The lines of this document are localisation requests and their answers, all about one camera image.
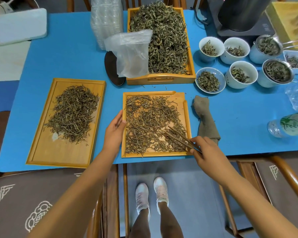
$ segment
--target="blue tablecloth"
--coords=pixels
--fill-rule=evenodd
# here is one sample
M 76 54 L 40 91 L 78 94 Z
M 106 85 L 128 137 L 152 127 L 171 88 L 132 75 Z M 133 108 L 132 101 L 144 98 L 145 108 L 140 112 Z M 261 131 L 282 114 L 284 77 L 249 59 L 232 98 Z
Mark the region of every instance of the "blue tablecloth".
M 223 64 L 221 60 L 217 59 L 211 64 L 199 61 L 199 41 L 206 36 L 206 32 L 204 26 L 195 20 L 193 11 L 185 10 L 184 16 L 195 71 L 211 66 L 225 74 L 229 65 Z M 124 21 L 127 23 L 127 12 L 124 12 Z M 124 84 L 122 87 L 116 87 L 108 79 L 105 71 L 105 53 L 97 47 L 90 27 L 90 13 L 48 16 L 48 36 L 32 41 L 24 65 L 0 152 L 1 172 L 53 168 L 25 165 L 25 162 L 52 79 L 55 77 L 107 82 L 95 156 L 102 149 L 106 127 L 122 108 L 123 92 L 165 91 L 167 88 L 167 90 L 185 92 L 189 105 L 195 95 L 206 96 L 195 84 L 145 85 L 144 87 Z M 294 112 L 284 90 L 285 86 L 267 89 L 255 83 L 242 90 L 227 86 L 221 93 L 209 96 L 210 111 L 222 138 L 219 147 L 225 155 L 298 150 L 298 137 L 275 138 L 266 128 L 268 121 Z M 191 107 L 189 107 L 189 115 L 192 135 L 196 136 L 199 121 Z M 119 153 L 114 163 L 187 157 L 191 156 L 122 159 Z

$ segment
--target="bamboo tray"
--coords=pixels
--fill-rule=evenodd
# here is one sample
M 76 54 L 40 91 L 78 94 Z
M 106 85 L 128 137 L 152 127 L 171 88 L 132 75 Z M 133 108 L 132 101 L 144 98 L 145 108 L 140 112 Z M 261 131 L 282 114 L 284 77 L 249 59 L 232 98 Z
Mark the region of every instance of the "bamboo tray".
M 294 18 L 298 15 L 298 2 L 272 2 L 267 7 L 266 13 L 281 43 L 298 40 L 298 27 L 293 23 Z M 298 47 L 291 47 L 286 50 L 298 51 Z
M 93 94 L 98 94 L 100 97 L 97 109 L 92 113 L 94 118 L 90 123 L 91 130 L 87 133 L 85 141 L 78 144 L 60 139 L 57 134 L 55 137 L 51 128 L 44 126 L 49 121 L 50 116 L 54 114 L 56 96 L 62 94 L 66 88 L 72 85 L 84 85 Z M 94 152 L 105 88 L 105 81 L 54 78 L 26 164 L 87 168 Z
M 177 93 L 176 91 L 162 91 L 162 92 L 130 92 L 123 93 L 123 120 L 126 119 L 126 102 L 128 96 L 137 96 L 137 95 L 150 95 L 150 96 L 168 96 L 169 101 L 174 101 L 173 105 L 175 105 L 180 113 L 179 118 L 185 129 L 187 130 L 187 138 L 191 139 L 191 127 L 190 127 L 190 119 L 189 119 L 189 110 L 188 104 L 185 100 L 184 93 Z M 155 152 L 151 149 L 147 149 L 147 151 L 142 154 L 135 153 L 125 153 L 126 150 L 126 129 L 123 133 L 123 142 L 121 145 L 121 157 L 122 158 L 131 158 L 131 157 L 163 157 L 163 156 L 185 156 L 191 155 L 190 152 Z
M 185 23 L 183 9 L 180 7 L 174 7 L 175 11 L 181 13 L 183 21 Z M 130 30 L 130 19 L 139 11 L 139 7 L 128 8 L 128 23 L 127 32 Z M 173 83 L 194 83 L 195 82 L 195 70 L 193 64 L 193 58 L 189 43 L 189 37 L 187 33 L 187 46 L 188 46 L 188 64 L 186 70 L 189 75 L 184 74 L 148 74 L 137 78 L 126 78 L 128 85 L 146 85 L 146 84 L 173 84 Z

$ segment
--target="white sneaker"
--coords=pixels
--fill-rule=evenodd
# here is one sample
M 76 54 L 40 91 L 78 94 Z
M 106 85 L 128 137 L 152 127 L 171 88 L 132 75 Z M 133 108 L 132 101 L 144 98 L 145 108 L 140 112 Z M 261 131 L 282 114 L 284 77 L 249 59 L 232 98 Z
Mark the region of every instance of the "white sneaker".
M 150 220 L 150 208 L 148 202 L 149 190 L 145 183 L 141 183 L 136 188 L 136 203 L 137 203 L 137 212 L 138 214 L 142 209 L 148 209 L 148 221 Z
M 166 202 L 167 206 L 169 207 L 167 184 L 163 178 L 157 177 L 154 179 L 153 188 L 157 194 L 157 210 L 158 210 L 158 213 L 160 214 L 160 209 L 158 206 L 159 202 Z

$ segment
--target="human leg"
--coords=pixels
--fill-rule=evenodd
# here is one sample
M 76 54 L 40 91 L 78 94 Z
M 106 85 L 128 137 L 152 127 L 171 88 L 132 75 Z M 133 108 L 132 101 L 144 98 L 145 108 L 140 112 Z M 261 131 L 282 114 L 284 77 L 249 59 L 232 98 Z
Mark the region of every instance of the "human leg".
M 181 227 L 169 209 L 167 184 L 161 177 L 157 177 L 153 183 L 157 194 L 157 210 L 161 214 L 160 231 L 162 238 L 183 238 Z
M 148 194 L 149 191 L 146 184 L 141 183 L 137 186 L 136 202 L 138 217 L 131 228 L 129 238 L 150 238 Z

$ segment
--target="brown cushion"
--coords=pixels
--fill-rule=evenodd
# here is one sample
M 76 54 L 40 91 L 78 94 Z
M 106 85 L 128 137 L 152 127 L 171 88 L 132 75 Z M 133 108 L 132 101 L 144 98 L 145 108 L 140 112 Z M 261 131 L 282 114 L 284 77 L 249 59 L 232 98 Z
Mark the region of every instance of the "brown cushion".
M 298 176 L 298 151 L 279 153 Z M 257 162 L 258 173 L 272 205 L 298 228 L 298 197 L 278 168 L 270 162 Z
M 61 168 L 0 178 L 0 238 L 26 237 L 83 171 Z

